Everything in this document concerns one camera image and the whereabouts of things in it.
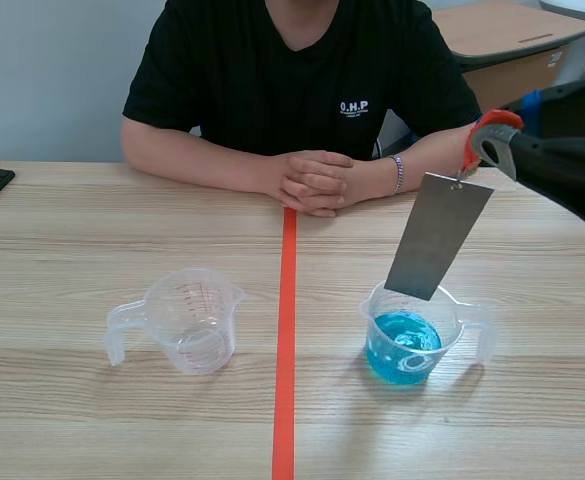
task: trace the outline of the black t-shirt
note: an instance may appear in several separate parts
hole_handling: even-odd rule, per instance
[[[480,109],[431,11],[415,0],[341,0],[314,45],[290,50],[265,0],[168,0],[123,114],[262,155],[369,159],[392,109],[418,136]]]

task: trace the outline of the blue object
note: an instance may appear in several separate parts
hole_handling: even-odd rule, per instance
[[[420,315],[394,312],[375,319],[379,329],[391,342],[368,342],[368,362],[389,383],[410,385],[424,381],[437,364],[440,354],[427,351],[441,348],[436,329]],[[420,350],[415,353],[399,345]]]
[[[541,136],[541,90],[535,90],[523,97],[520,115],[525,123],[524,132],[535,137]]]

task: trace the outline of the red tape line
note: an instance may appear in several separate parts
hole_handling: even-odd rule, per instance
[[[294,480],[294,368],[296,356],[296,222],[294,210],[283,214],[279,333],[274,394],[272,480]]]

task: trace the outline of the plastic measuring cup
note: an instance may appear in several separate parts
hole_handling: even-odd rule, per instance
[[[427,379],[466,329],[480,331],[477,363],[492,357],[497,341],[489,311],[458,302],[443,287],[428,302],[386,290],[383,282],[359,310],[368,320],[368,361],[390,383],[407,385]]]
[[[243,297],[240,288],[214,270],[186,269],[168,275],[143,300],[110,311],[105,335],[110,362],[123,362],[123,334],[137,328],[145,330],[183,372],[212,373],[234,353],[234,310]]]

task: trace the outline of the white text logo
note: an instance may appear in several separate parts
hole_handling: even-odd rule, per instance
[[[365,100],[360,102],[341,102],[341,115],[345,115],[347,118],[360,117],[364,113],[368,113],[369,103]]]

